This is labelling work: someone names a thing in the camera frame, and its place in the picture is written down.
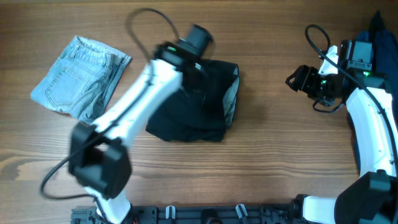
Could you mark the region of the black shorts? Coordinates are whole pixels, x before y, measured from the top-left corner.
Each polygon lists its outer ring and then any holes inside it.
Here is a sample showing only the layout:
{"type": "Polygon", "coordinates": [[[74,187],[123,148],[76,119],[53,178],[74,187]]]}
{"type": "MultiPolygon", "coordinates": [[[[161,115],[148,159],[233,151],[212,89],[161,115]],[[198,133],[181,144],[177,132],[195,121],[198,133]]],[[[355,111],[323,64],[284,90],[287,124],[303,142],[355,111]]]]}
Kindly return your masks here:
{"type": "Polygon", "coordinates": [[[146,131],[164,141],[221,142],[232,125],[240,86],[236,63],[203,62],[204,89],[180,89],[150,117],[146,131]]]}

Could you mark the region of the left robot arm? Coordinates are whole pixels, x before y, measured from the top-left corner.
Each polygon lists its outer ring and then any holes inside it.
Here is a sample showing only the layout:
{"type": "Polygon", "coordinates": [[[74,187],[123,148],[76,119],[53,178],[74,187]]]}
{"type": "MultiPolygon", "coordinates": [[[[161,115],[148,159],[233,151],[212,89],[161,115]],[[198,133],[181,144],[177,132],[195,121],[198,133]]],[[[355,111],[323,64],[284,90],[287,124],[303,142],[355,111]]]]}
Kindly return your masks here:
{"type": "Polygon", "coordinates": [[[124,188],[132,168],[128,150],[158,107],[182,87],[187,72],[201,70],[211,34],[194,25],[177,43],[159,45],[136,82],[93,124],[72,131],[68,171],[94,198],[101,223],[131,223],[132,205],[124,188]]]}

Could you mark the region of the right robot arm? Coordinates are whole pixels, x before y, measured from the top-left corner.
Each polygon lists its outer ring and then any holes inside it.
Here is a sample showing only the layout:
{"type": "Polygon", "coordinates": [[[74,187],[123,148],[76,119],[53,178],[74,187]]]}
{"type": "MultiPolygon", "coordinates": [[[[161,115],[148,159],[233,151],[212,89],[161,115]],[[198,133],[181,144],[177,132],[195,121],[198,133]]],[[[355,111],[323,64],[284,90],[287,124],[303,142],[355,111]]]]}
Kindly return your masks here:
{"type": "Polygon", "coordinates": [[[306,196],[302,217],[316,223],[397,223],[397,128],[383,73],[372,71],[370,42],[331,46],[320,68],[299,66],[287,77],[316,104],[346,105],[357,143],[359,179],[336,198],[306,196]]]}

